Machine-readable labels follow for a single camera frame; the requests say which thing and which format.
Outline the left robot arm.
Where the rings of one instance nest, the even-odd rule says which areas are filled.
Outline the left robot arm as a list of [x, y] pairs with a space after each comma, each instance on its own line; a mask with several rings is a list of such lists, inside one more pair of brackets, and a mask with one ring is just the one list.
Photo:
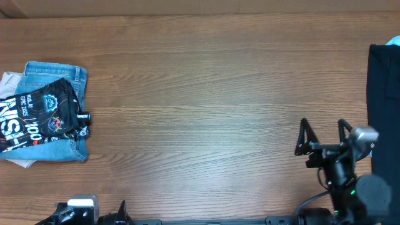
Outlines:
[[132, 225], [133, 220], [126, 212], [123, 201], [117, 213], [98, 215], [98, 204], [92, 199], [70, 199], [60, 202], [56, 210], [36, 225]]

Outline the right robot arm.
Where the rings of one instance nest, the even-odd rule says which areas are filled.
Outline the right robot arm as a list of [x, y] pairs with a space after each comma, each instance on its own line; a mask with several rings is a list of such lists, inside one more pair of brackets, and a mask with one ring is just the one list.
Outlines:
[[325, 189], [303, 202], [291, 224], [379, 224], [389, 216], [392, 188], [373, 174], [357, 176], [356, 163], [375, 147], [379, 133], [372, 127], [352, 127], [338, 122], [339, 144], [321, 144], [307, 119], [300, 123], [295, 155], [307, 155], [307, 168], [325, 175]]

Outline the black orange patterned jersey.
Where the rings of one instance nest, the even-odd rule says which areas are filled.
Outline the black orange patterned jersey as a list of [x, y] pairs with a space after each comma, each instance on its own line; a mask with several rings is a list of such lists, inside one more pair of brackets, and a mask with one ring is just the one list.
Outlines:
[[64, 78], [1, 100], [1, 151], [88, 135], [91, 114], [82, 110]]

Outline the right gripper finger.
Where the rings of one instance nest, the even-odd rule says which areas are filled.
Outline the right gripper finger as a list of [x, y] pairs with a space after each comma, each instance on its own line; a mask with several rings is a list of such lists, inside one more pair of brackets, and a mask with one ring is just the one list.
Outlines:
[[346, 140], [345, 130], [347, 130], [350, 133], [353, 127], [345, 119], [339, 119], [337, 124], [339, 130], [339, 140], [340, 143], [343, 143]]
[[309, 155], [313, 153], [318, 146], [319, 140], [308, 123], [308, 120], [306, 118], [302, 118], [294, 155]]

